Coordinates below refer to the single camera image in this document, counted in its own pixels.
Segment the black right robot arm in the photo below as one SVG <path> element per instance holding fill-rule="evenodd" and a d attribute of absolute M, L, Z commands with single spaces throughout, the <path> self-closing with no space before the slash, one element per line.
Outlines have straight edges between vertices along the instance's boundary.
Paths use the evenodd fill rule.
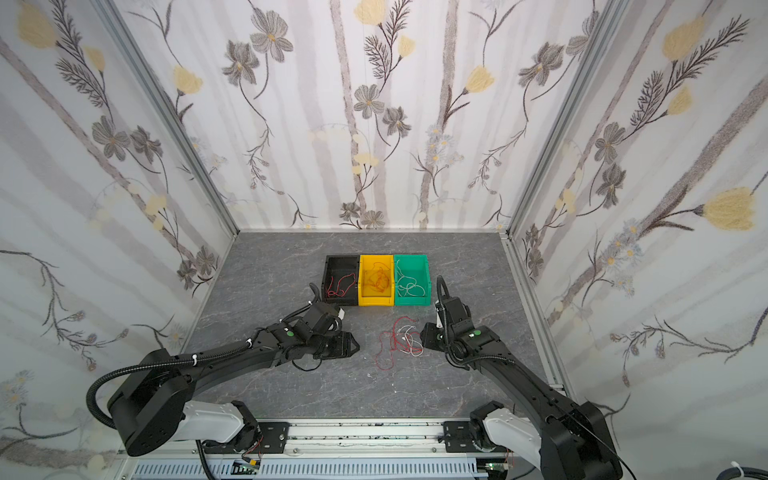
<path fill-rule="evenodd" d="M 545 479 L 621 479 L 637 475 L 618 454 L 601 410 L 557 391 L 507 348 L 498 334 L 473 323 L 470 308 L 435 282 L 437 321 L 421 332 L 422 345 L 444 354 L 458 369 L 474 370 L 495 383 L 526 418 L 489 403 L 478 426 L 487 448 L 503 447 L 523 457 Z"/>

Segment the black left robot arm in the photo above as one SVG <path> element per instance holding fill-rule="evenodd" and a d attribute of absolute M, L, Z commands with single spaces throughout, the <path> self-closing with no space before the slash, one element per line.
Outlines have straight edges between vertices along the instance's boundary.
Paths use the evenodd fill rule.
<path fill-rule="evenodd" d="M 257 370 L 271 369 L 309 356 L 318 363 L 346 359 L 360 345 L 343 328 L 344 314 L 314 298 L 278 322 L 259 327 L 242 341 L 191 354 L 165 348 L 140 363 L 111 371 L 88 388 L 86 407 L 95 420 L 118 432 L 132 457 L 171 441 L 214 442 L 234 450 L 262 436 L 258 421 L 240 401 L 200 402 L 195 396 Z"/>

